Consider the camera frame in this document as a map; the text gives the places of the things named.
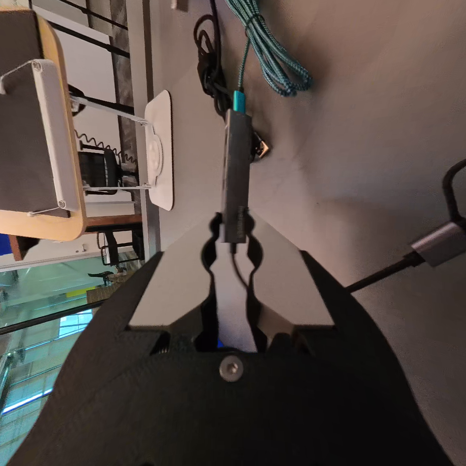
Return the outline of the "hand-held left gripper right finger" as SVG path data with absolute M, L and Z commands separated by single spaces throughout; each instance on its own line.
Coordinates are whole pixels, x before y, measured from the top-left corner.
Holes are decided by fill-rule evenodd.
M 267 337 L 332 329 L 333 319 L 298 247 L 257 213 L 251 217 L 252 235 L 261 249 L 252 279 L 260 304 L 257 328 Z

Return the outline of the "grey usb hub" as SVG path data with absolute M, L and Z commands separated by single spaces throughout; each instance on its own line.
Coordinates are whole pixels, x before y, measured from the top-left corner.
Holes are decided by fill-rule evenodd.
M 246 241 L 252 135 L 250 116 L 229 109 L 225 118 L 222 221 L 223 242 L 230 244 Z

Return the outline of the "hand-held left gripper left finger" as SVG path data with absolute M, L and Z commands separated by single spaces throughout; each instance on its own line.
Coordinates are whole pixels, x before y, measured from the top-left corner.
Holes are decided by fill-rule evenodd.
M 204 219 L 162 253 L 131 329 L 218 329 L 212 265 L 222 215 Z

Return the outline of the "black office chair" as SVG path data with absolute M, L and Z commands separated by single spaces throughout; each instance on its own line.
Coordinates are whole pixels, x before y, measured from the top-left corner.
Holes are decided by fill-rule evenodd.
M 135 155 L 117 150 L 77 130 L 75 136 L 85 195 L 115 195 L 120 188 L 128 191 L 139 185 Z

